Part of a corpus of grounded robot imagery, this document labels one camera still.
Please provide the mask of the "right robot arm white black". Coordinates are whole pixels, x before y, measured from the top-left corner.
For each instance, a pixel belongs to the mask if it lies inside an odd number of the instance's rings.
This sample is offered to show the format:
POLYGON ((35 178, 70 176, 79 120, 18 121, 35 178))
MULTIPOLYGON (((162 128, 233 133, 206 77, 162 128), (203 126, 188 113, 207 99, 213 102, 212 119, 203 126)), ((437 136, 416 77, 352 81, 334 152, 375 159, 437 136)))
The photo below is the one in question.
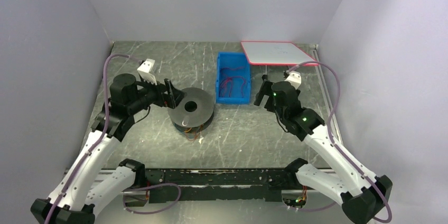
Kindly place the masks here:
POLYGON ((288 166, 296 181, 333 200, 351 222, 368 223, 383 208, 390 208, 391 179, 369 170, 334 140, 325 121, 313 109, 302 107, 299 94, 290 80, 273 83, 263 76, 254 104, 268 96, 265 109, 275 113, 281 128, 315 150, 335 172, 327 174, 299 159, 288 166))

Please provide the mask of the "grey perforated cable spool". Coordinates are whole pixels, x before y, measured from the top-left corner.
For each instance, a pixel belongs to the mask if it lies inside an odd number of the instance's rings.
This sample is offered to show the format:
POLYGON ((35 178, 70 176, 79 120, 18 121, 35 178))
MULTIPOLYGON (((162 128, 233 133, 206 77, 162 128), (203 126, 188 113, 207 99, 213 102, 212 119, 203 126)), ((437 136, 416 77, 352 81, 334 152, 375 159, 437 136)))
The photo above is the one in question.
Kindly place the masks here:
POLYGON ((173 126, 181 133, 195 134, 205 130, 214 117, 214 97, 207 91, 189 87, 182 90, 185 97, 168 115, 173 126))

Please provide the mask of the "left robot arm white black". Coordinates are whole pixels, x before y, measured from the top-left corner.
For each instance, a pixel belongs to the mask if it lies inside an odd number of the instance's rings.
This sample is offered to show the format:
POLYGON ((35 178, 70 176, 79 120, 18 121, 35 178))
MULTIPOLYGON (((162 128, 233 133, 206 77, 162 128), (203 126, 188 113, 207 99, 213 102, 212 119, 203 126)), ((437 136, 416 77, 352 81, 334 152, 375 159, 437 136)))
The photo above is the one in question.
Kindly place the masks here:
POLYGON ((144 164, 128 158, 98 185, 94 181, 135 124, 136 113, 149 111, 151 105, 174 109, 185 92, 176 89, 169 79, 150 83, 130 73, 116 76, 109 92, 72 167, 47 198, 33 202, 31 213, 38 223, 94 223, 124 190, 147 186, 144 164))

